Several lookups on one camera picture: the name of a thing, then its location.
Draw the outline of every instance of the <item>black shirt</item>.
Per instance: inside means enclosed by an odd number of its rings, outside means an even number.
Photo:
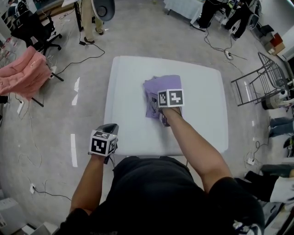
[[[188,168],[169,157],[128,157],[113,171],[106,201],[90,216],[74,210],[57,235],[229,235],[238,234],[237,221],[264,229],[260,204],[233,178],[220,179],[206,194]]]

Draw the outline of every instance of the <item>fan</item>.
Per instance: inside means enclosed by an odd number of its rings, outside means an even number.
[[[114,0],[91,0],[94,14],[102,21],[109,21],[115,13]]]

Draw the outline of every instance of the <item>khaki pants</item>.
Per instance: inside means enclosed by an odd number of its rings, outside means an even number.
[[[92,32],[92,16],[94,16],[91,0],[82,0],[82,26],[85,30],[85,35],[88,41],[93,41],[94,36]],[[95,18],[96,29],[101,33],[103,21]]]

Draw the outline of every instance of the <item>blue jeans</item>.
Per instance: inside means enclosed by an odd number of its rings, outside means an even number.
[[[270,120],[270,137],[276,137],[283,134],[294,133],[294,118],[279,117]]]

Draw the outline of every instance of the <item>black pants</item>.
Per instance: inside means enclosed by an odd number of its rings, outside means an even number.
[[[247,6],[242,6],[241,8],[236,10],[234,15],[226,23],[226,29],[231,29],[238,20],[241,20],[239,28],[237,32],[235,33],[235,37],[240,38],[242,34],[245,32],[245,29],[248,24],[248,20],[251,15],[252,15],[252,12],[249,10],[249,8]]]
[[[261,176],[252,171],[249,171],[246,174],[245,179],[249,180],[251,183],[241,179],[235,180],[253,196],[262,201],[269,202],[271,198],[271,193],[278,178],[279,177],[276,175]]]
[[[226,3],[224,4],[217,0],[206,0],[202,8],[201,17],[199,19],[199,26],[201,28],[208,28],[208,25],[215,12],[225,5]]]

